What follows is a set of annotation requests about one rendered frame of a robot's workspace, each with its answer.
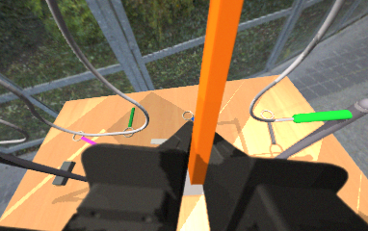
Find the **white loop with magenta handle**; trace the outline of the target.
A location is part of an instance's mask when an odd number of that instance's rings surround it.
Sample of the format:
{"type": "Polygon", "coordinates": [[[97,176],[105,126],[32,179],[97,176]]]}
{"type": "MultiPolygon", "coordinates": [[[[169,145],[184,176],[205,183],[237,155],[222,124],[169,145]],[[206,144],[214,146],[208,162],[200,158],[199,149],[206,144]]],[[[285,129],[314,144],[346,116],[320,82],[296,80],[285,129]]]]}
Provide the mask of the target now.
{"type": "MultiPolygon", "coordinates": [[[[73,135],[72,139],[73,139],[74,141],[76,141],[76,140],[74,139],[74,137],[75,137],[75,135],[73,135]]],[[[89,139],[85,138],[84,136],[82,136],[82,138],[81,138],[81,139],[79,139],[79,140],[77,140],[77,141],[80,141],[80,140],[86,141],[86,142],[88,142],[88,143],[90,143],[90,144],[96,144],[96,143],[97,143],[97,142],[95,142],[95,141],[91,141],[91,140],[89,140],[89,139]]]]}

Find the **orange bar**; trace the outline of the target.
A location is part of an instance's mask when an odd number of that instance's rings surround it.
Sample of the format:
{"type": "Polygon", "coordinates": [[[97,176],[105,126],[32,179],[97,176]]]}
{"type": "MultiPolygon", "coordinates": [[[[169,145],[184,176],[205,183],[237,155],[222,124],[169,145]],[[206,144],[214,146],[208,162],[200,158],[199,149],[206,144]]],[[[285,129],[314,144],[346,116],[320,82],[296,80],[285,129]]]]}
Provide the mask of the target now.
{"type": "Polygon", "coordinates": [[[189,157],[191,185],[203,185],[244,0],[211,0],[189,157]]]}

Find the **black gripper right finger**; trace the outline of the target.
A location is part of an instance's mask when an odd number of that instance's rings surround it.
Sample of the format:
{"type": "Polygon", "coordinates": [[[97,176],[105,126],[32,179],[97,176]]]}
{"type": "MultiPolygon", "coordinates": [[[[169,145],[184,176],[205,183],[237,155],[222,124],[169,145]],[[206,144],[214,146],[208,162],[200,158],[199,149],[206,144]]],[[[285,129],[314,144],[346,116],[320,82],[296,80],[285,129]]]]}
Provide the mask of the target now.
{"type": "Polygon", "coordinates": [[[215,132],[203,193],[210,231],[235,231],[260,184],[332,190],[339,193],[349,172],[338,165],[255,157],[215,132]]]}

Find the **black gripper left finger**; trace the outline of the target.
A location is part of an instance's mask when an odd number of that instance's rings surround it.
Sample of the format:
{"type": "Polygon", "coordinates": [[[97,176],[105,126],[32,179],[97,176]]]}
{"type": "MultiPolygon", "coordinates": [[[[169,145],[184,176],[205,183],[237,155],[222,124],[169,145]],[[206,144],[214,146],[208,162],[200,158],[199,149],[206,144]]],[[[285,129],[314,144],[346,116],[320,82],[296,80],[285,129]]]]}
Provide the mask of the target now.
{"type": "Polygon", "coordinates": [[[81,164],[89,188],[94,183],[165,190],[167,221],[177,231],[186,182],[194,122],[188,120],[157,147],[99,142],[85,148],[81,164]]]}

